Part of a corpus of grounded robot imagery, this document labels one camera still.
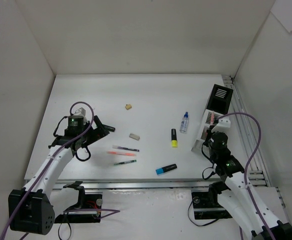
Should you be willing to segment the pink red gel pen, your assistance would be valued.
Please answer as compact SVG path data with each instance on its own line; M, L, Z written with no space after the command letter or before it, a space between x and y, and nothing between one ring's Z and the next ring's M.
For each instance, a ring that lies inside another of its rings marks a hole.
M215 112L214 111L211 111L210 112L210 126L214 125L214 122L215 122Z

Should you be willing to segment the green cap highlighter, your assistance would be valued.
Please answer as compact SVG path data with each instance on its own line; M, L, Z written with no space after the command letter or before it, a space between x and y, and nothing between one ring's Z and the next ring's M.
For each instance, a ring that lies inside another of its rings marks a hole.
M105 128L106 130L108 130L109 132L115 132L115 131L116 131L116 128L113 127L113 126L104 125L104 128Z

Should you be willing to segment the neon orange gel pen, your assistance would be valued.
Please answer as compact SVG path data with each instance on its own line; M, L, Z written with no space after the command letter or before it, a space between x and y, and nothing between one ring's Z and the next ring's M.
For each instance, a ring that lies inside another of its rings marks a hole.
M129 153L129 152L107 151L106 153L110 154L110 155L126 156L126 157L136 157L137 156L135 153Z

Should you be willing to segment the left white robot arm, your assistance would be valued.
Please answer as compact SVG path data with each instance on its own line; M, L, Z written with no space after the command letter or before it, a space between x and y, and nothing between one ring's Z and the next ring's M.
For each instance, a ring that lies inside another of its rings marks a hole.
M96 127L82 115L71 115L67 120L64 134L57 135L49 145L49 154L33 178L8 196L8 225L12 231L47 235L56 217L69 208L80 210L86 204L85 188L80 181L64 185L54 197L51 193L77 151L106 137L109 131L98 116L92 121Z

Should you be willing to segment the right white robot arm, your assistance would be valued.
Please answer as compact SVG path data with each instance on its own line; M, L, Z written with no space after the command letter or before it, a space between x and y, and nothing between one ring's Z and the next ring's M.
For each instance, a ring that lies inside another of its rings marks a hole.
M208 202L225 208L249 240L292 240L292 225L283 223L264 203L228 149L228 136L209 128L203 144L213 173L220 177L209 185Z

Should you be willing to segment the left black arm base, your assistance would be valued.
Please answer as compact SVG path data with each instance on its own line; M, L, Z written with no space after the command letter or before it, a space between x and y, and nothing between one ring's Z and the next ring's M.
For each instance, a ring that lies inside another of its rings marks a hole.
M68 183L61 190L50 195L56 224L60 223L99 223L103 204L103 194L85 190L81 181Z

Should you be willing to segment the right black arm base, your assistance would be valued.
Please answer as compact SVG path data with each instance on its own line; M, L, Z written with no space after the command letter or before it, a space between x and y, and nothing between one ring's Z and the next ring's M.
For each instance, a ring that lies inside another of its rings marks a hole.
M217 221L222 219L231 219L228 211L217 203L214 193L209 190L192 190L191 205L193 217L195 220Z

